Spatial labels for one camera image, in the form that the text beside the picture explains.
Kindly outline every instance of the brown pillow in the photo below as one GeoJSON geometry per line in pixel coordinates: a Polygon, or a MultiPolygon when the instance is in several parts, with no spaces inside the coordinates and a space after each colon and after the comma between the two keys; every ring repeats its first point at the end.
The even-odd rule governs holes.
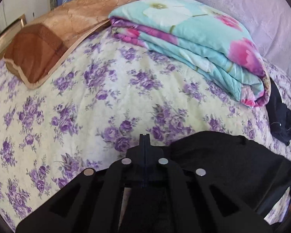
{"type": "Polygon", "coordinates": [[[27,24],[8,46],[7,69],[29,89],[41,86],[87,36],[109,26],[108,15],[136,0],[72,0],[27,24]]]}

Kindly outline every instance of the silver screw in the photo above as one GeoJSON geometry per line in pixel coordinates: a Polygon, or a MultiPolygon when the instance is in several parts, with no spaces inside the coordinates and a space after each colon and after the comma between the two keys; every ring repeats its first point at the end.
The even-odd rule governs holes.
{"type": "Polygon", "coordinates": [[[158,160],[158,162],[159,162],[161,165],[166,165],[166,164],[168,164],[168,159],[166,159],[166,158],[160,158],[160,159],[158,160]]]}
{"type": "Polygon", "coordinates": [[[123,158],[122,159],[122,164],[123,165],[129,165],[132,162],[130,158],[123,158]]]}
{"type": "Polygon", "coordinates": [[[91,176],[94,174],[94,172],[95,171],[92,168],[86,168],[83,173],[85,176],[91,176]]]}
{"type": "Polygon", "coordinates": [[[196,174],[199,175],[199,176],[204,176],[206,175],[206,171],[202,168],[198,168],[196,171],[196,174]]]}

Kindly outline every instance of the floral bed sheet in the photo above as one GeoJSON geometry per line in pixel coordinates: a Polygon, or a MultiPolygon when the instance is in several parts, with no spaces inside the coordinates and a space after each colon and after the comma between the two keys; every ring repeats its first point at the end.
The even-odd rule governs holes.
{"type": "MultiPolygon", "coordinates": [[[[291,80],[266,64],[291,109],[291,80]]],[[[88,37],[38,89],[0,61],[0,213],[15,230],[86,167],[102,170],[150,133],[169,145],[195,132],[244,135],[291,160],[266,108],[232,100],[187,65],[112,37],[88,37]]],[[[288,192],[265,218],[282,220],[288,192]]]]}

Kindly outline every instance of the white wall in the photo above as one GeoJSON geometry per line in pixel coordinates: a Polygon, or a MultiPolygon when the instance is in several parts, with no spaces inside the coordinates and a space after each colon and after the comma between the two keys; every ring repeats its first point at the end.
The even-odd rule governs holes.
{"type": "Polygon", "coordinates": [[[27,22],[50,11],[50,0],[2,0],[0,3],[0,30],[25,14],[27,22]]]}

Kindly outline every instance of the black cloth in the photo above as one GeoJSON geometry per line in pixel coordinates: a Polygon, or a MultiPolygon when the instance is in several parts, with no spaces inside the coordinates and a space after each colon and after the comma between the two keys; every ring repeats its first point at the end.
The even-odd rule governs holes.
{"type": "Polygon", "coordinates": [[[291,110],[287,108],[286,104],[282,103],[278,88],[272,78],[270,79],[272,91],[266,109],[271,134],[288,146],[291,140],[291,110]]]}
{"type": "MultiPolygon", "coordinates": [[[[263,217],[291,186],[291,161],[243,136],[203,131],[176,141],[163,151],[166,158],[183,169],[205,169],[263,217]]],[[[119,232],[171,232],[169,218],[164,216],[167,212],[162,209],[162,191],[152,190],[146,198],[141,196],[141,189],[132,189],[119,232]],[[141,213],[143,208],[151,215],[141,213]],[[144,230],[139,229],[142,218],[147,219],[142,225],[144,230]]]]}

